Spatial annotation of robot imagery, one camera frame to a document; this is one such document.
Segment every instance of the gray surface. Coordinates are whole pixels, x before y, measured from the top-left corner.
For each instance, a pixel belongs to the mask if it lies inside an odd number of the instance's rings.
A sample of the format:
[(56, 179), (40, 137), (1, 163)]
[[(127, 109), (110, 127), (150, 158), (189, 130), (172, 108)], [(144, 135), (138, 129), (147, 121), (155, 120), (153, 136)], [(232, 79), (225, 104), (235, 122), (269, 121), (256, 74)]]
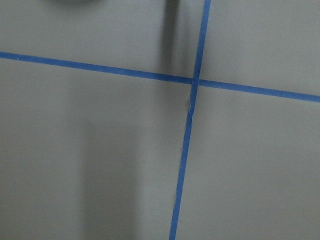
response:
[(318, 240), (320, 105), (200, 87), (177, 240)]
[(0, 51), (192, 77), (204, 0), (1, 0)]
[(189, 85), (0, 72), (0, 239), (168, 239)]
[(320, 95), (319, 0), (214, 0), (201, 78)]

